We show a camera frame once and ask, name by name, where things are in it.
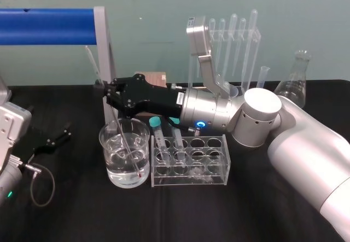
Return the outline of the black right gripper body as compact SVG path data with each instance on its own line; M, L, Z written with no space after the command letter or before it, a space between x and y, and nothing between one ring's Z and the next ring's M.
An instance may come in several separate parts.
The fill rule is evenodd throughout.
M139 113L174 118L181 115L184 91L152 85L142 74L120 78L119 92L122 102L119 110L127 117L134 117Z

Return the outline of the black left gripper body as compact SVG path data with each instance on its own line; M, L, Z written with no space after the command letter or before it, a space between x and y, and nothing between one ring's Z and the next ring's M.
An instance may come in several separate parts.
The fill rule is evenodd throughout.
M58 148L58 142L41 129L30 127L28 137L33 155L51 154Z

